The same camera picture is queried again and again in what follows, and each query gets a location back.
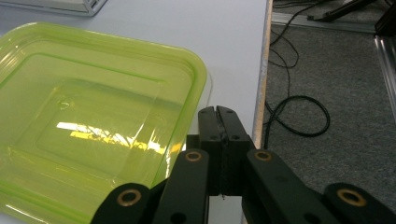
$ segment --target translucent plastic tray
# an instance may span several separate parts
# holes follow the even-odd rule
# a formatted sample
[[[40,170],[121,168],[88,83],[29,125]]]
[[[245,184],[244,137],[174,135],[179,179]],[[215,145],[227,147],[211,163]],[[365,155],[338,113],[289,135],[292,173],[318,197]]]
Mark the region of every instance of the translucent plastic tray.
[[[193,53],[32,23],[0,38],[0,208],[88,223],[115,187],[165,179],[205,85]]]

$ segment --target white table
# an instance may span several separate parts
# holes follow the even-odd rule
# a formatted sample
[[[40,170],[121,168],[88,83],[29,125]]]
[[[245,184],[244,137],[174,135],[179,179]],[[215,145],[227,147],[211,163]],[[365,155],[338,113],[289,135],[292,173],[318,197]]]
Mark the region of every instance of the white table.
[[[212,76],[208,105],[235,110],[258,143],[269,8],[266,0],[108,0],[95,17],[83,18],[0,7],[0,35],[28,22],[48,21],[192,50]],[[209,216],[210,224],[241,223],[240,198],[211,198]],[[0,223],[8,218],[0,214]]]

